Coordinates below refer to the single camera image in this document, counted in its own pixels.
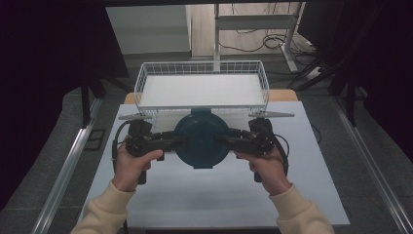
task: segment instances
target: table surface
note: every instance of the table surface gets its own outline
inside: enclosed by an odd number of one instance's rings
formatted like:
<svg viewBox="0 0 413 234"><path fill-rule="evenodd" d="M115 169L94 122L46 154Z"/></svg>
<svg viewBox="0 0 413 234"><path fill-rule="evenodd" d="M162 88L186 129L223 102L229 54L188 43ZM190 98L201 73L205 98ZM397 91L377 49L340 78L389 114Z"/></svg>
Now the table surface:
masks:
<svg viewBox="0 0 413 234"><path fill-rule="evenodd" d="M290 146L288 177L304 197L316 201L333 224L349 224L337 190L320 153L301 101L291 90L272 90L267 110L294 112L290 118L273 118L277 134ZM134 114L133 94L120 106L121 114ZM237 115L227 122L231 127L247 121ZM122 124L116 118L110 137ZM122 138L126 129L121 131ZM113 177L111 145L106 145L87 201L100 194ZM247 162L228 156L209 170L194 170L175 153L166 153L166 161L154 162L148 181L137 189L129 205L131 228L210 229L273 228L277 210L260 183L252 179Z"/></svg>

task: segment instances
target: wire basket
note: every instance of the wire basket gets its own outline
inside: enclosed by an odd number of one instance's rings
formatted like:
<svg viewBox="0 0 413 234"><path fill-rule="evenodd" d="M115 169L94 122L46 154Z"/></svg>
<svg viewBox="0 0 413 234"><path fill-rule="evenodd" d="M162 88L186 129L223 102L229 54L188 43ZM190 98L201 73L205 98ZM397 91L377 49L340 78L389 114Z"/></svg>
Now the wire basket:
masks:
<svg viewBox="0 0 413 234"><path fill-rule="evenodd" d="M160 110L193 108L257 112L267 107L268 89L259 60L145 62L134 98L138 112L153 117Z"/></svg>

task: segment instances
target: wall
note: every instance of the wall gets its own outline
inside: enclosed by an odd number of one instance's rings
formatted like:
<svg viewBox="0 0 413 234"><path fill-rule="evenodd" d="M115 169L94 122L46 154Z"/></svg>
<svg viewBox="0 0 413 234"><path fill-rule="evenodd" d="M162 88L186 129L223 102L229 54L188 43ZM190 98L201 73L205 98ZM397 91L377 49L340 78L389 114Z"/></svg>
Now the wall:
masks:
<svg viewBox="0 0 413 234"><path fill-rule="evenodd" d="M123 55L189 52L185 6L106 8Z"/></svg>

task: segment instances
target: hand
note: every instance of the hand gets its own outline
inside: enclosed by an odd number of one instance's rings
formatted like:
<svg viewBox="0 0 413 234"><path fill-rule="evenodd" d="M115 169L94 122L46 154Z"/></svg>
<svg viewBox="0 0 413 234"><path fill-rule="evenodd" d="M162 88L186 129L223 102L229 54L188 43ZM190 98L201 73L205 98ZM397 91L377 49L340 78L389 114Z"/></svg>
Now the hand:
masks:
<svg viewBox="0 0 413 234"><path fill-rule="evenodd" d="M270 196L279 195L291 187L283 170L282 156L276 147L262 157L240 152L234 153L239 158L249 161L249 169L261 175L262 185L270 193Z"/></svg>
<svg viewBox="0 0 413 234"><path fill-rule="evenodd" d="M133 192L137 187L140 173L149 170L151 161L160 158L163 154L164 152L159 149L135 158L128 153L126 144L122 143L118 148L113 185L121 191Z"/></svg>

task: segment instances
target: beige sleeve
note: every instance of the beige sleeve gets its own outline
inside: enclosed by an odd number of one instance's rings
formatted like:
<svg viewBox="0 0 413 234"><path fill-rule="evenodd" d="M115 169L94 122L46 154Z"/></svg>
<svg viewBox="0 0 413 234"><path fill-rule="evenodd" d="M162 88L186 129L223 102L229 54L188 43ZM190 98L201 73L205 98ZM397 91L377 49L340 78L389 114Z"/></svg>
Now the beige sleeve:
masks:
<svg viewBox="0 0 413 234"><path fill-rule="evenodd" d="M112 182L85 207L84 217L70 233L117 233L127 218L127 204L134 192L122 192Z"/></svg>
<svg viewBox="0 0 413 234"><path fill-rule="evenodd" d="M281 233L334 233L331 223L319 211L316 203L305 200L294 184L283 194L270 199L280 214L277 224Z"/></svg>

